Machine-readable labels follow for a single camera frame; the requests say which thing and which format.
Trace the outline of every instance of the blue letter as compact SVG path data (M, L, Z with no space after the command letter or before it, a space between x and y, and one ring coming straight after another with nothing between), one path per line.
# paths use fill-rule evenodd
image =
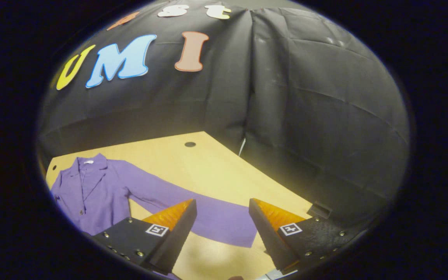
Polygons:
M119 67L124 63L124 67L119 71L119 78L142 76L148 72L148 67L144 65L146 51L151 41L157 35L144 35L134 39L126 48L119 53L117 44L111 44L98 51L98 60L94 65L91 78L86 83L86 88L96 87L103 81L101 72L105 69L107 79L111 81Z

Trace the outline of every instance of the table surface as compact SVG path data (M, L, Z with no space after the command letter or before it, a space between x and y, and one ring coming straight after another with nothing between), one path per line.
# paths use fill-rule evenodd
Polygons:
M196 146L186 147L187 142ZM76 157L124 160L165 181L209 197L247 206L250 198L276 205L304 218L311 203L269 178L224 145L201 131L91 149L51 160L46 182L51 188L60 170L72 166ZM142 220L151 215L129 200L131 216ZM275 269L257 233L251 248L213 241L192 232L188 235L173 273L183 280L227 280L241 275L254 280Z

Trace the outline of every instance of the letter cutout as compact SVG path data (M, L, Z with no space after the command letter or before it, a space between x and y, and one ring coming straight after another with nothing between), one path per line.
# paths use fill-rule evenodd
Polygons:
M134 39L126 48L119 53L117 44L108 45L98 51L98 60L94 65L91 78L86 83L86 88L96 87L103 81L101 75L105 70L105 76L111 81L119 67L124 67L119 71L119 78L125 79L130 77L142 76L148 72L148 67L144 65L146 51L151 41L156 39L157 35L144 35Z
M201 48L208 40L206 34L194 31L183 32L185 38L181 59L175 64L176 69L184 72L197 72L203 69L200 63Z
M107 31L112 29L112 28L115 28L115 27L117 27L119 25L123 25L124 23L129 22L131 19L135 18L137 16L137 14L139 14L139 12L134 12L134 13L130 14L129 16L125 16L125 17L121 18L114 25L108 27Z
M186 9L189 8L190 7L188 5L172 5L169 7L165 7L163 11L158 13L158 16L160 16L161 18L165 18L168 16L182 16L183 14L188 12Z
M223 12L231 12L231 10L226 9L226 7L221 5L208 5L205 7L208 9L206 11L207 16L218 19L229 19L229 16L227 14L222 14Z
M78 54L74 57L72 57L66 64L65 67L62 71L62 73L60 74L60 77L58 78L58 81L56 83L56 89L57 90L61 90L64 87L66 87L75 77L75 75L77 74L77 72L79 71L82 62L84 62L84 59L86 58L86 56L88 55L89 51L91 51L94 47L96 47L96 45L92 45L89 48L85 49L82 51L82 53L80 53L80 58L77 61L77 63L75 64L75 66L73 67L72 71L70 72L70 74L67 76L67 72L70 69L70 66L73 64L73 62L75 61L75 59L79 56Z

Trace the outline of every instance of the collar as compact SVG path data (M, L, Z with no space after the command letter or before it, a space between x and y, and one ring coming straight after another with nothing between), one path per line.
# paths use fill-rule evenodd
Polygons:
M107 168L107 158L102 154L97 154L91 158L77 157L69 169L70 177L78 175L80 170L82 170L86 165L88 165L88 168L92 168L93 170L104 170Z

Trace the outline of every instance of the wooden table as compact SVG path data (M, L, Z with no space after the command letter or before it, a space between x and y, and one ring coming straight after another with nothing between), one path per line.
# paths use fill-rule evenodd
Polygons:
M186 147L186 142L196 146ZM254 197L304 218L311 203L248 164L205 132L155 138L99 149L91 149L51 160L46 181L51 188L60 170L72 166L76 157L92 158L98 153L108 159L132 163L182 188L216 199L248 206ZM129 200L131 216L143 219L147 210ZM183 280L227 280L241 275L254 280L275 269L259 234L251 248L213 241L190 232L173 273Z

